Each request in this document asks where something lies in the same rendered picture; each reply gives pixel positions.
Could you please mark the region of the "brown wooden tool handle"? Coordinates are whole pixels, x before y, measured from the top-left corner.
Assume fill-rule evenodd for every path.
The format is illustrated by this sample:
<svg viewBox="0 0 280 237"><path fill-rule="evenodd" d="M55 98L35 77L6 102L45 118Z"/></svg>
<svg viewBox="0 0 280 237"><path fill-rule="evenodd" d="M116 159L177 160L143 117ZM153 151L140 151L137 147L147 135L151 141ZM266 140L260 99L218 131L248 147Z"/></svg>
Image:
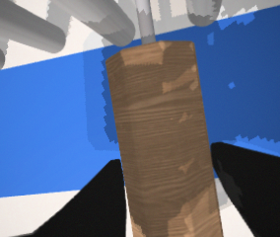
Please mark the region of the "brown wooden tool handle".
<svg viewBox="0 0 280 237"><path fill-rule="evenodd" d="M224 237L194 43L135 3L142 45L105 61L133 237Z"/></svg>

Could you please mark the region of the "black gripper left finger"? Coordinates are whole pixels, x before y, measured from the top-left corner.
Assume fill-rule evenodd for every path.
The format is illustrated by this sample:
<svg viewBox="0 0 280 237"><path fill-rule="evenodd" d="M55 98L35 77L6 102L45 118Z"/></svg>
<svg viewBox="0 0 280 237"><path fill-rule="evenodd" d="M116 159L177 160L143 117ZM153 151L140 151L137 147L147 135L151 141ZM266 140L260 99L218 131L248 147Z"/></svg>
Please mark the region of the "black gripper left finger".
<svg viewBox="0 0 280 237"><path fill-rule="evenodd" d="M126 237L126 222L121 161L113 159L40 228L10 237Z"/></svg>

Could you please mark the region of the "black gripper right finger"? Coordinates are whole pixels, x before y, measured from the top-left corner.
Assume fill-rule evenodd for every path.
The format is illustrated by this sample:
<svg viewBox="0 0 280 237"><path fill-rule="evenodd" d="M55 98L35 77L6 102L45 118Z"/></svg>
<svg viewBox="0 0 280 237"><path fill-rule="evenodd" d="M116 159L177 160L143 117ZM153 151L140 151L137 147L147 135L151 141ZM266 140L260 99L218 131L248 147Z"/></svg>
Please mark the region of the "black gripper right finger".
<svg viewBox="0 0 280 237"><path fill-rule="evenodd" d="M254 237L280 237L280 157L224 142L210 145L213 169Z"/></svg>

